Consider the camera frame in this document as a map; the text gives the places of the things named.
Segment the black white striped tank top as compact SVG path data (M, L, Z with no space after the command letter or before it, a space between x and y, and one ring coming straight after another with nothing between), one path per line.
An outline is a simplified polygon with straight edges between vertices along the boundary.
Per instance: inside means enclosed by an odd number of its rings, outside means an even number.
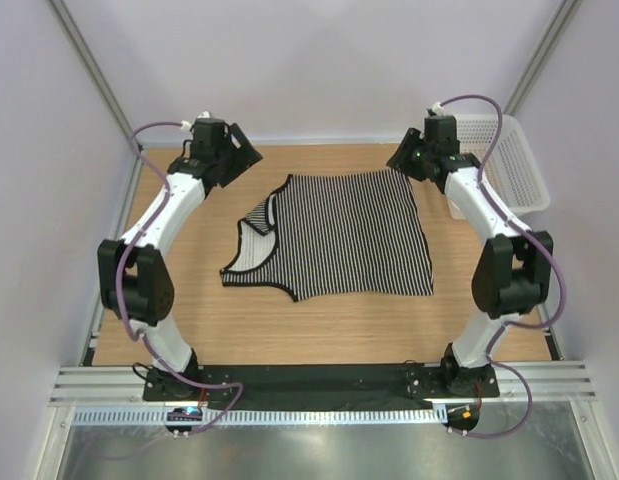
M433 266L412 184L393 169L289 175L237 223L224 286L273 287L295 302L376 292L430 296Z

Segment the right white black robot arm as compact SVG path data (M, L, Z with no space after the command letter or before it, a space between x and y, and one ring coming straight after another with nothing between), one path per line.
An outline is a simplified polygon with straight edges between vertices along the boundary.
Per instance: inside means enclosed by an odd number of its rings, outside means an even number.
M492 354L505 333L548 296L553 239L520 224L484 175L484 164L463 152L453 115L430 113L423 130L405 134L388 166L429 180L474 228L482 252L471 281L477 308L440 364L441 387L453 396L483 391L493 373Z

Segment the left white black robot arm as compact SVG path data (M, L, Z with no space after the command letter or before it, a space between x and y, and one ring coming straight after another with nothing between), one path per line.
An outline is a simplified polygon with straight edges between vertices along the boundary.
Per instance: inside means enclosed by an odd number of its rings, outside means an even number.
M188 400L211 387L201 381L195 351L176 325L175 287L166 256L208 194L229 185L262 156L238 124L207 112L173 125L190 136L167 169L141 152L137 138L130 139L134 155L158 176L161 188L120 238L100 243L97 263L103 307L118 317L131 341L145 346L154 372L166 378L167 389Z

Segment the white plastic basket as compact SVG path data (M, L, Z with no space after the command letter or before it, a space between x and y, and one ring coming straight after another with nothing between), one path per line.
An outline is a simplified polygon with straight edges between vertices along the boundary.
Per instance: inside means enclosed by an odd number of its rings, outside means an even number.
M472 153L482 161L498 126L495 114L456 116L457 137L462 153ZM546 210L550 196L520 123L504 115L497 145L484 177L516 215Z

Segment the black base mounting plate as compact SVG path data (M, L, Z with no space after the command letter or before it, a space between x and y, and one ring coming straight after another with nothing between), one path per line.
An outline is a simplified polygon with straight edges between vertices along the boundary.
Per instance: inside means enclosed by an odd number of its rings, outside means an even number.
M246 409L258 404L295 409L336 409L380 400L496 398L500 394L494 369L459 369L406 360L385 364L331 365L207 365L192 364L180 381L162 368L145 377L143 398L148 401L195 400L203 383L206 400L228 402L243 385L239 402Z

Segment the right aluminium frame post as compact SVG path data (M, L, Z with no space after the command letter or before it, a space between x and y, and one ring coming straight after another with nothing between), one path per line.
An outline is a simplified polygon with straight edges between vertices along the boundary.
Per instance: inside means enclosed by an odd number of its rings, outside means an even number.
M518 114L582 3L582 0L562 0L559 2L558 8L509 96L503 109L505 114L510 116Z

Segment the aluminium frame post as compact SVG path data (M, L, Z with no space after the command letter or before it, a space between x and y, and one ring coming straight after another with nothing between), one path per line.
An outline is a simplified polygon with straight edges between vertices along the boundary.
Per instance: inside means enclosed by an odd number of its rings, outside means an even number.
M518 114L582 3L582 0L562 0L559 2L558 8L509 96L503 109L505 114L510 116Z
M58 24L64 32L70 45L77 54L80 63L85 69L93 86L99 94L100 99L104 102L106 109L112 116L117 127L129 140L131 145L139 150L142 150L142 146L137 140L135 140L135 134L133 133L133 128L128 118L123 113L118 99L116 98L109 82L105 78L98 61L92 53L92 50L90 49L72 13L67 7L66 2L62 0L49 0L47 1L47 4L58 21Z

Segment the left aluminium frame post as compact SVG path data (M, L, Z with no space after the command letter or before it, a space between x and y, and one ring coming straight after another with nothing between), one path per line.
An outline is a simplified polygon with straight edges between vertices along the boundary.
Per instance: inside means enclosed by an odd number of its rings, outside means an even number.
M128 118L123 113L118 99L116 98L109 82L105 78L98 61L92 53L92 50L90 49L72 13L67 7L66 2L62 0L49 0L47 1L47 4L58 21L58 24L64 32L70 45L77 54L80 63L85 69L93 86L99 94L100 99L104 102L106 109L112 116L117 127L129 140L131 145L139 150L142 150L142 146L137 140L135 140L135 134L133 133L133 128Z

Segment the aluminium front rail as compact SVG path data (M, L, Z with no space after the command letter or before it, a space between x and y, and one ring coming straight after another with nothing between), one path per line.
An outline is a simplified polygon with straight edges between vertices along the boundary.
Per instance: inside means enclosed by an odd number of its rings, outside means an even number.
M595 401L597 395L581 361L508 362L496 370L500 399L521 402L526 399L524 377L536 402ZM52 404L130 404L139 403L144 382L129 367L67 367L55 380Z

